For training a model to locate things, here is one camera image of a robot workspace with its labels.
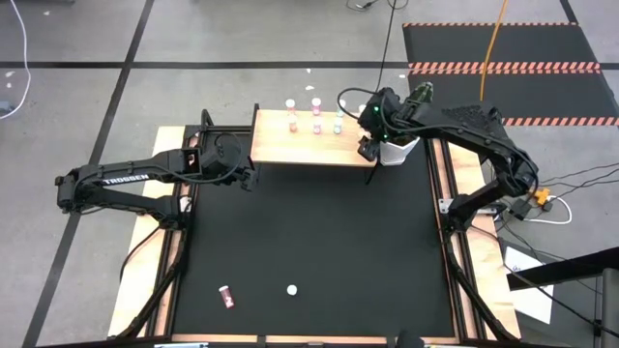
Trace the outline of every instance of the paper sheet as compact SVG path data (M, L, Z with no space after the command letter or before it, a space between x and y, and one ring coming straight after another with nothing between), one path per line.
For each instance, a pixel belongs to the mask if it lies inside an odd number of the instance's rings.
M507 247L505 252L505 265L516 272L542 266L543 263L514 248ZM554 285L544 286L542 289L544 289L548 295L552 296ZM530 288L512 291L512 299L514 300L514 307L520 313L550 324L552 300L540 290Z

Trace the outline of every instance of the wooden board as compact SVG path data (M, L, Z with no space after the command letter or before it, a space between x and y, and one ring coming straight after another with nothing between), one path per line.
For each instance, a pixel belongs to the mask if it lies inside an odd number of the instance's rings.
M365 134L352 117L342 118L341 133L333 132L335 112L322 112L322 131L313 133L311 111L297 111L297 131L291 132L285 110L257 110L251 143L255 162L352 165L372 167L357 153Z
M183 142L183 127L165 127L160 128L157 136L154 154L177 148L182 146ZM474 153L451 145L452 161L456 173L457 188L459 192L466 193L474 191L484 184L479 158ZM445 175L445 164L441 154L440 147L436 151L439 179L442 183L442 188L447 186ZM144 195L161 196L171 194L172 185L164 185L158 182L148 182L144 187ZM486 231L495 233L494 224L490 217L476 217L474 224ZM132 247L155 228L156 223L150 217L138 217L135 228L133 230ZM121 287L118 294L118 299L109 334L117 334L124 330L131 322L134 316L142 308L148 297L153 291L157 267L162 251L162 231L147 243L144 248L135 255L132 261L129 262L125 270L125 277L121 282ZM502 269L502 256L499 245L482 232L476 231L474 228L467 232L468 243L471 249L471 258L475 271L477 286L480 295L486 301L488 307L503 323L505 328L513 335L520 337L519 328L516 320L516 312L511 299L510 289L507 278ZM172 243L170 257L173 257L175 252L175 244ZM469 337L474 337L475 323L473 321L472 307L470 301L463 291L460 291L462 297L463 310L465 312L465 325ZM164 321L167 320L167 308L169 306L169 294L163 297L160 304L159 320L156 327L156 334L162 334ZM492 338L492 333L486 328L488 338ZM267 336L269 342L283 342L290 340L294 342L301 341L319 341L323 339L327 342L341 342L346 339L348 343L371 343L371 342L386 342L385 337L307 337L307 336ZM179 341L227 341L227 342L256 342L256 335L219 335L219 334L182 334L174 335L175 340ZM456 344L455 337L424 337L424 341L428 344Z

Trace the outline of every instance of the floor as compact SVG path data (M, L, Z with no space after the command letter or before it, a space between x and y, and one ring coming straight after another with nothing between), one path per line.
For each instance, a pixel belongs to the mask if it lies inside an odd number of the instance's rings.
M0 284L3 347L24 342L56 249L63 235L63 245L71 241L71 234L64 234L68 217L55 206L53 178L89 160L148 157L157 127L198 123L204 107L216 124L247 125L254 102L264 108L282 108L286 99L293 98L307 108L311 98L319 97L325 101L324 109L335 110L331 101L341 89L374 88L390 9L380 1L367 13L356 13L347 10L344 3L17 2L28 30L29 60L41 63L32 69L32 86L22 109L0 122L0 160L7 164L0 167L0 254L8 260ZM396 12L387 60L406 61L401 23L494 21L500 3L410 0L404 10ZM153 5L150 13L143 13L145 4ZM598 60L619 62L619 39L615 35L619 23L613 15L619 12L619 3L598 0L592 7L587 0L570 0L570 4ZM141 42L132 44L141 15L148 16L148 21ZM510 3L505 20L556 22L567 18L559 0L518 0ZM22 38L6 0L0 2L0 33L0 101L17 103L26 73L10 63L22 59ZM137 50L128 55L131 47ZM129 71L123 70L128 57L135 62L251 63L206 64L202 68L210 69L202 70L148 69L153 66L144 64ZM307 63L285 63L290 61ZM265 69L266 65L255 62L280 62L277 66L282 69ZM362 68L364 64L358 62L373 63ZM402 78L406 69L402 67L405 65L395 63L385 70L382 85L406 94L406 79ZM609 87L619 93L619 71L604 71L604 75ZM119 76L127 78L125 84L118 83ZM117 87L124 87L122 98L110 107L110 96ZM351 95L347 101L357 105L364 96ZM107 133L102 123L110 126L108 121L113 123ZM616 127L508 128L508 133L541 167L542 179L619 161L619 153L612 150L619 148ZM597 174L571 182L580 183ZM140 185L126 189L141 192ZM563 191L556 189L553 193ZM574 212L571 224L519 222L513 229L533 246L565 257L619 245L619 235L614 233L617 215L613 214L619 208L616 185L581 189L566 200ZM557 206L545 218L565 216ZM27 342L51 344L106 337L133 222L132 215L117 212L81 219L62 273L50 274L48 284L57 280L57 288L55 292L53 286L45 290L51 302L47 316L44 310L37 316L44 319L40 335L34 330Z

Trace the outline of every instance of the small bottle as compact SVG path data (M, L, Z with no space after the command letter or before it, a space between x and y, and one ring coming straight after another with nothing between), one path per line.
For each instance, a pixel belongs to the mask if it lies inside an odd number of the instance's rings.
M313 133L320 134L322 131L322 117L320 116L320 98L311 100L311 113L313 114Z
M346 101L345 100L339 100L338 112L336 114L338 117L344 117L344 111L342 110L343 107L346 107Z
M295 102L290 99L286 101L286 108L288 110L288 128L291 132L297 131L297 111L294 109Z
M333 132L335 134L341 133L341 124L343 123L343 119L341 117L336 117L333 123Z

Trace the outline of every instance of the wooden shelf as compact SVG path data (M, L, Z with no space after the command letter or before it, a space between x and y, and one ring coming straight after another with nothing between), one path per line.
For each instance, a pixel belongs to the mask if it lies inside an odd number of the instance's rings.
M357 153L366 132L351 117L342 118L341 133L333 132L335 112L322 112L322 132L313 133L311 111L297 111L297 131L291 132L286 110L256 112L251 159L256 162L327 164L373 167Z

